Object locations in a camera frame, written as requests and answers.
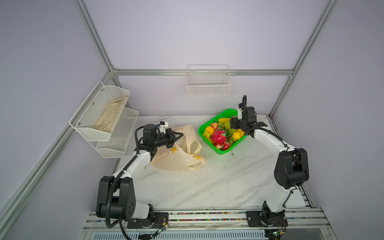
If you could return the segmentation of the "yellow fake lemon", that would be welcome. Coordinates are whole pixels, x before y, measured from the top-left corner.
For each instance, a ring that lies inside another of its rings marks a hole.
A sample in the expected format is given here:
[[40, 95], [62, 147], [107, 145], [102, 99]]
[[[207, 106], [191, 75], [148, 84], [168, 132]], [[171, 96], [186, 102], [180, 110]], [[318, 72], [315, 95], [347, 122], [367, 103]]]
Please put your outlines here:
[[242, 138], [242, 134], [240, 132], [234, 132], [233, 135], [232, 135], [232, 139], [234, 142], [238, 141], [239, 139]]

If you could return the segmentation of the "cream banana print plastic bag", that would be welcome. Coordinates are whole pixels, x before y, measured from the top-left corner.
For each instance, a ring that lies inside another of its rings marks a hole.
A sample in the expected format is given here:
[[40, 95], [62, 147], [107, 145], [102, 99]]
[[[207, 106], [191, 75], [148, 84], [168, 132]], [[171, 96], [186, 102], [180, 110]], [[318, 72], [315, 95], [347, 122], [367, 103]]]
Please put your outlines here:
[[184, 134], [171, 148], [159, 147], [151, 161], [151, 165], [166, 171], [194, 171], [207, 165], [207, 160], [201, 156], [202, 144], [198, 140], [195, 129], [184, 125], [173, 129]]

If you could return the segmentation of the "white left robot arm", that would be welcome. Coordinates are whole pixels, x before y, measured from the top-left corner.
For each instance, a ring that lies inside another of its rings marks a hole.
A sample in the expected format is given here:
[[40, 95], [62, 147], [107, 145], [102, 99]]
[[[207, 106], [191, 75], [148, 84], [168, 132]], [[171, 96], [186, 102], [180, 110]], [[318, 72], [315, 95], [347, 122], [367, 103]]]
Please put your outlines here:
[[99, 182], [96, 215], [105, 219], [108, 229], [123, 222], [131, 222], [139, 228], [153, 226], [156, 216], [154, 207], [136, 200], [134, 179], [153, 160], [158, 148], [172, 148], [184, 134], [160, 122], [137, 128], [134, 137], [136, 148], [133, 157], [112, 176], [104, 176]]

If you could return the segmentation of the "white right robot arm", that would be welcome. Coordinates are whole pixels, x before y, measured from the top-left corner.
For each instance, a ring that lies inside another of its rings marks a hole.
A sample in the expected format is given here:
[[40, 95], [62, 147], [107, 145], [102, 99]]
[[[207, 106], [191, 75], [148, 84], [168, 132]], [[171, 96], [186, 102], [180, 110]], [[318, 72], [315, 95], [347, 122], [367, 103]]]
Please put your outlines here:
[[295, 190], [309, 179], [308, 153], [266, 129], [268, 125], [257, 120], [254, 107], [248, 106], [246, 95], [238, 105], [238, 117], [230, 118], [230, 125], [261, 142], [277, 157], [274, 169], [276, 184], [270, 197], [264, 201], [260, 215], [261, 225], [273, 226], [284, 218], [287, 203]]

